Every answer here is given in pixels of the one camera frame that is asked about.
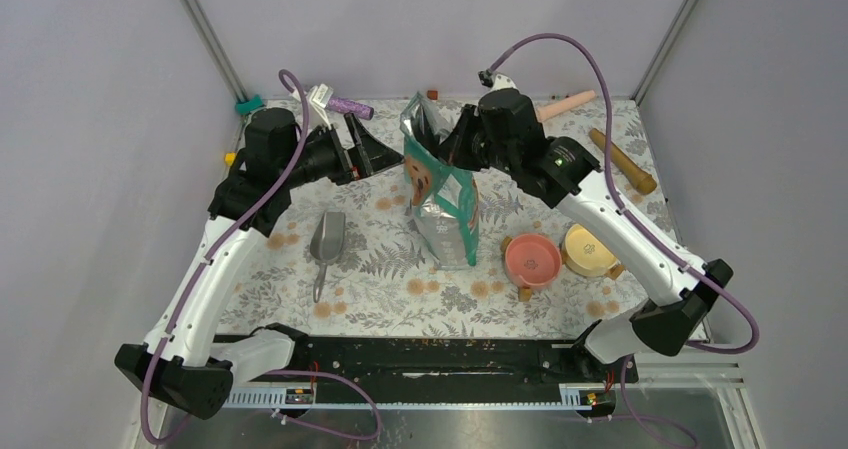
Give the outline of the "green dog food bag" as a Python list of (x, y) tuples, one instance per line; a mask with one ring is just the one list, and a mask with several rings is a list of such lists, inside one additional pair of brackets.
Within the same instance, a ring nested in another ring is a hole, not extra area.
[(434, 101), (415, 94), (401, 112), (404, 173), (417, 231), (442, 269), (477, 264), (479, 191), (472, 173), (439, 155), (453, 124)]

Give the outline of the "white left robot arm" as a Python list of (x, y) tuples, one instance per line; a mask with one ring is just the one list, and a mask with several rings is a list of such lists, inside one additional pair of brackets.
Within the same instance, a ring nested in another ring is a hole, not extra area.
[(142, 393), (199, 419), (215, 415), (232, 388), (276, 370), (296, 380), (309, 370), (304, 333), (275, 323), (230, 343), (215, 341), (219, 320), (248, 256), (269, 240), (293, 189), (327, 178), (345, 185), (400, 165), (402, 154), (373, 136), (356, 115), (336, 129), (300, 127), (283, 108), (253, 114), (226, 178), (217, 186), (191, 269), (141, 344), (123, 344), (115, 366)]

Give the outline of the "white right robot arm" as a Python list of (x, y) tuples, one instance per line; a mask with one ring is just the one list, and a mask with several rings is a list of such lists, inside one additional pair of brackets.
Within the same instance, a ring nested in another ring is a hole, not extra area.
[(438, 156), (462, 169), (509, 175), (523, 192), (587, 229), (645, 289), (640, 306), (580, 336), (573, 365), (583, 379), (601, 379), (626, 355), (677, 355), (733, 275), (724, 261), (706, 262), (662, 234), (579, 142), (546, 135), (531, 100), (514, 88), (465, 106)]

